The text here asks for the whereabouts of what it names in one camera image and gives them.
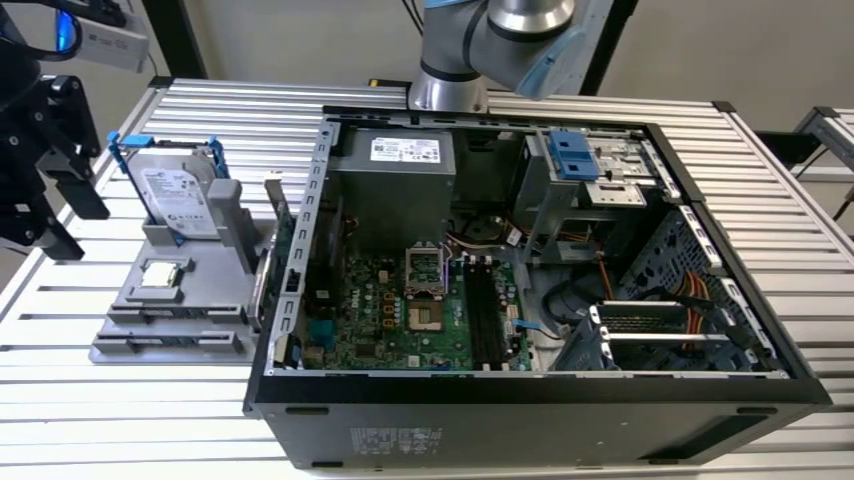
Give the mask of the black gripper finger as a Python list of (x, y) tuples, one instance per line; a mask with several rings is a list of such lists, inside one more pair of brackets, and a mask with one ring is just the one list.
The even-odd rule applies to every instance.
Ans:
[(83, 219), (105, 220), (109, 210), (95, 190), (92, 159), (101, 153), (85, 90), (76, 76), (44, 75), (45, 106), (36, 113), (36, 128), (46, 142), (37, 168)]
[(1, 247), (37, 247), (53, 260), (84, 251), (56, 219), (36, 163), (44, 149), (8, 118), (1, 119)]

